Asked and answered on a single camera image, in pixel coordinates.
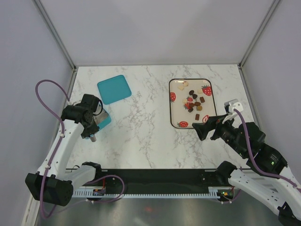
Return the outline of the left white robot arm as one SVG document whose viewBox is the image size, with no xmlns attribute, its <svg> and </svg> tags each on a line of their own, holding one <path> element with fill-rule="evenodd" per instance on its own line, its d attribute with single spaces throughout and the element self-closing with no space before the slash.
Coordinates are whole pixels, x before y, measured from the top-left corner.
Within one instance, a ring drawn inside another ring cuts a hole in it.
<svg viewBox="0 0 301 226">
<path fill-rule="evenodd" d="M 29 173 L 25 183 L 34 199 L 58 206 L 66 206 L 73 192 L 86 183 L 101 184 L 101 165 L 84 162 L 79 169 L 66 173 L 70 155 L 79 138 L 85 139 L 99 131 L 95 117 L 101 111 L 101 101 L 91 94 L 84 94 L 75 105 L 68 105 L 58 118 L 60 127 L 47 157 L 36 173 Z"/>
</svg>

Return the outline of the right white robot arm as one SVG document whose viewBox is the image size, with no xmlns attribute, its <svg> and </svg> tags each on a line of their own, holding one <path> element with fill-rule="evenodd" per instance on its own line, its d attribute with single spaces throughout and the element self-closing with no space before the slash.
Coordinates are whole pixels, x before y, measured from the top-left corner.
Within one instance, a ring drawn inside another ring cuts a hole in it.
<svg viewBox="0 0 301 226">
<path fill-rule="evenodd" d="M 242 120 L 238 128 L 233 120 L 223 122 L 225 115 L 209 117 L 205 123 L 193 123 L 201 141 L 213 131 L 211 140 L 222 139 L 242 159 L 247 166 L 269 180 L 274 190 L 265 188 L 249 178 L 244 172 L 228 161 L 223 161 L 215 171 L 216 183 L 225 186 L 228 183 L 267 206 L 284 226 L 301 224 L 301 185 L 292 174 L 287 161 L 275 148 L 265 143 L 265 134 L 254 122 Z"/>
</svg>

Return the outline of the metal serving tongs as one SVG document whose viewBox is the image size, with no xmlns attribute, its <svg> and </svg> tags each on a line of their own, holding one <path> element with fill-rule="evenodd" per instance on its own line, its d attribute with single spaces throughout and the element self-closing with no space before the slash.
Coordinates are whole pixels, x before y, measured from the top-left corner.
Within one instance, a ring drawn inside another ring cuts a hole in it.
<svg viewBox="0 0 301 226">
<path fill-rule="evenodd" d="M 107 112 L 104 112 L 104 113 L 101 113 L 98 116 L 95 116 L 94 119 L 95 119 L 95 122 L 96 122 L 96 124 L 99 128 L 98 131 L 104 129 L 111 122 L 111 117 Z"/>
</svg>

